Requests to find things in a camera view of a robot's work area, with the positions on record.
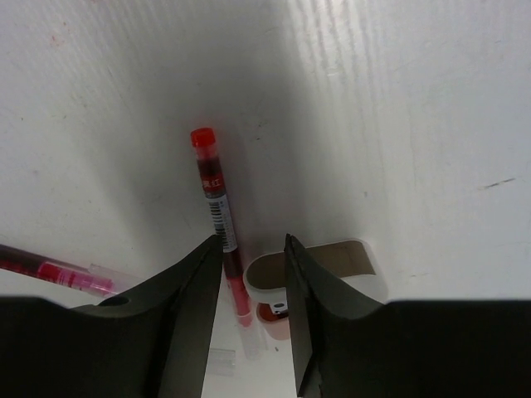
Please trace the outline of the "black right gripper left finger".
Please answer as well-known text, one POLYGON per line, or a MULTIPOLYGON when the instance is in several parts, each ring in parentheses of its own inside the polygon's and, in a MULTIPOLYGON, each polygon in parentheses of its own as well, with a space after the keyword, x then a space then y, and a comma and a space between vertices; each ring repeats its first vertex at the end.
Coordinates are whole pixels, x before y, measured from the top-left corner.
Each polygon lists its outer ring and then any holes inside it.
POLYGON ((212 235, 175 265, 99 303, 143 327, 120 337, 125 364, 113 373, 120 397, 201 395, 221 276, 222 243, 212 235))

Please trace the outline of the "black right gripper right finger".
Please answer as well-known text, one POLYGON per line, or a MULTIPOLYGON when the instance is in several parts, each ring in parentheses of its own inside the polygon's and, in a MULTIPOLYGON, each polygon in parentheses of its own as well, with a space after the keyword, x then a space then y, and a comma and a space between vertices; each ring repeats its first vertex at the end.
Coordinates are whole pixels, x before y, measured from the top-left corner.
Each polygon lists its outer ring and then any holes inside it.
POLYGON ((379 302, 357 290, 327 289, 319 295, 300 274, 298 253, 304 247, 293 235, 285 238, 285 277, 290 338, 299 397, 384 397, 384 351, 375 343, 375 321, 363 317, 379 302))

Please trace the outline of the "red gel pen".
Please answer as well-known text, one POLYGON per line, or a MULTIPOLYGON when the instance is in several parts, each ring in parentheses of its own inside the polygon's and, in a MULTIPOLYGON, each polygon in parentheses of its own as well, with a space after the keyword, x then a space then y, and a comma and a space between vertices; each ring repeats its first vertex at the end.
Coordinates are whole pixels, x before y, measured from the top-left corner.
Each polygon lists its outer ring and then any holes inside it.
POLYGON ((216 235, 222 241, 223 272, 231 292, 244 355, 248 360, 254 360, 260 354, 260 336, 256 334, 251 300, 244 284, 244 269, 217 150, 216 135, 211 128, 195 129, 191 132, 191 142, 212 224, 216 235))

